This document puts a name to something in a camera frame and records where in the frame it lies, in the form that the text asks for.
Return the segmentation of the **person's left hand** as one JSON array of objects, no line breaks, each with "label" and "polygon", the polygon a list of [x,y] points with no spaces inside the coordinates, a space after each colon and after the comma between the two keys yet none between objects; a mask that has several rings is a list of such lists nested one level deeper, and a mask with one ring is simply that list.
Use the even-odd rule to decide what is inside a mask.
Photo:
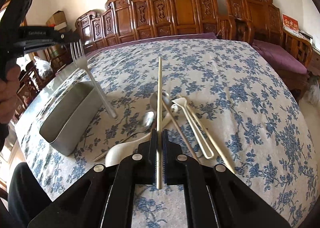
[{"label": "person's left hand", "polygon": [[18,65],[14,65],[7,72],[7,81],[1,80],[0,92],[0,120],[1,124],[9,123],[12,119],[17,101],[17,91],[20,86],[19,76],[21,69]]}]

